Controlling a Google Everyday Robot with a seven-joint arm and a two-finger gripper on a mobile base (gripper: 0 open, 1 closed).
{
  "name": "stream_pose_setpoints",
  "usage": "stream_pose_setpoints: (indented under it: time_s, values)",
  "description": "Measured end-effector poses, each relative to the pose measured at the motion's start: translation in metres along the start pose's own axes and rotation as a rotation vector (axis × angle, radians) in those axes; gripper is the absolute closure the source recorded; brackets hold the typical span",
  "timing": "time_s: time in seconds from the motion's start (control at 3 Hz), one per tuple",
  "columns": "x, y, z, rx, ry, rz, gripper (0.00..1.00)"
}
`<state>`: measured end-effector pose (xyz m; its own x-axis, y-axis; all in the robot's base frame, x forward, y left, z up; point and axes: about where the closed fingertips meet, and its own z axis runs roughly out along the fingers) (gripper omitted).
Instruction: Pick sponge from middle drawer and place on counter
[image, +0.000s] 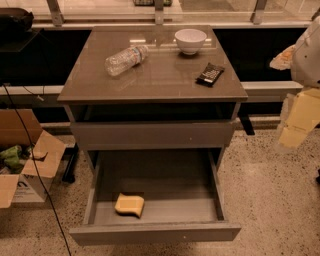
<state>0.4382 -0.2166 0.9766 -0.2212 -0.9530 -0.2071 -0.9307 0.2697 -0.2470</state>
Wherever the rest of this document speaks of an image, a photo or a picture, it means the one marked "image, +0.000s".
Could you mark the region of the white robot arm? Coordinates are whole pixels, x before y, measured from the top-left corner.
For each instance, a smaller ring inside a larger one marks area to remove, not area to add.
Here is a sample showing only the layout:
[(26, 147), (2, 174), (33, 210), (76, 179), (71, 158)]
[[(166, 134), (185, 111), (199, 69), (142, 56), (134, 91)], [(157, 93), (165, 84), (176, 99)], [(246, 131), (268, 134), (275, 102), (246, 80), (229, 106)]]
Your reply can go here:
[(320, 17), (316, 17), (294, 45), (274, 57), (270, 67), (289, 69), (293, 81), (303, 86), (288, 94), (281, 110), (278, 144), (295, 149), (320, 123)]

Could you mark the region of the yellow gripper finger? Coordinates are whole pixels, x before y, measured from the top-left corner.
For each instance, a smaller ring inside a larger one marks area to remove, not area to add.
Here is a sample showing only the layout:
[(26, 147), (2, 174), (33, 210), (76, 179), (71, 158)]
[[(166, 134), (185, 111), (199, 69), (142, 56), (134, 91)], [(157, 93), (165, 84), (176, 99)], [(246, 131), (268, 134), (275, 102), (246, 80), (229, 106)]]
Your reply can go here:
[(297, 95), (288, 94), (280, 114), (278, 142), (295, 149), (320, 123), (320, 90), (309, 88)]
[(291, 45), (274, 57), (269, 66), (276, 70), (286, 70), (291, 67), (295, 46)]

